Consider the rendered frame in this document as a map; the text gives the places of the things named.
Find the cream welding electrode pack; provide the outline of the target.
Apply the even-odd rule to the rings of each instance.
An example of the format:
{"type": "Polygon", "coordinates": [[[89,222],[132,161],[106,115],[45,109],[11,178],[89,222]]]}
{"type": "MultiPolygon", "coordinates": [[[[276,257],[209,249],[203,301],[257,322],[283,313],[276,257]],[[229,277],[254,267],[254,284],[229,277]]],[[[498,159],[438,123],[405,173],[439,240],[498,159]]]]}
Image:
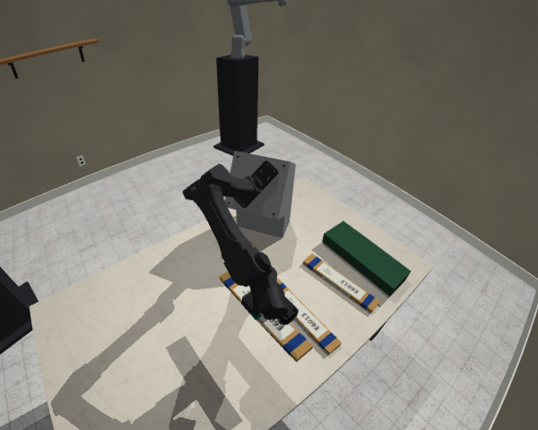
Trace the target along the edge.
{"type": "MultiPolygon", "coordinates": [[[[240,303],[242,297],[250,292],[249,286],[236,284],[228,272],[223,273],[220,280],[240,303]]],[[[266,320],[263,315],[257,321],[296,362],[313,348],[313,345],[290,323],[283,326],[277,319],[266,320]]]]}

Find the white welding electrode pack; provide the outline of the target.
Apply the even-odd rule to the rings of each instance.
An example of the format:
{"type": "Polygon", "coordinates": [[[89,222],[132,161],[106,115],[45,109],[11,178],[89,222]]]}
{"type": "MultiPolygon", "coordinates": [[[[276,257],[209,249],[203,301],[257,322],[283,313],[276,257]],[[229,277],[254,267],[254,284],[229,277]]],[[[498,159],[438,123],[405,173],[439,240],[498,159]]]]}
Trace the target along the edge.
{"type": "Polygon", "coordinates": [[[294,318],[299,325],[315,340],[315,342],[329,355],[342,343],[339,341],[279,280],[285,296],[299,309],[298,316],[294,318]]]}
{"type": "Polygon", "coordinates": [[[311,254],[303,261],[303,264],[370,313],[379,304],[380,301],[378,299],[347,279],[317,256],[311,254]]]}

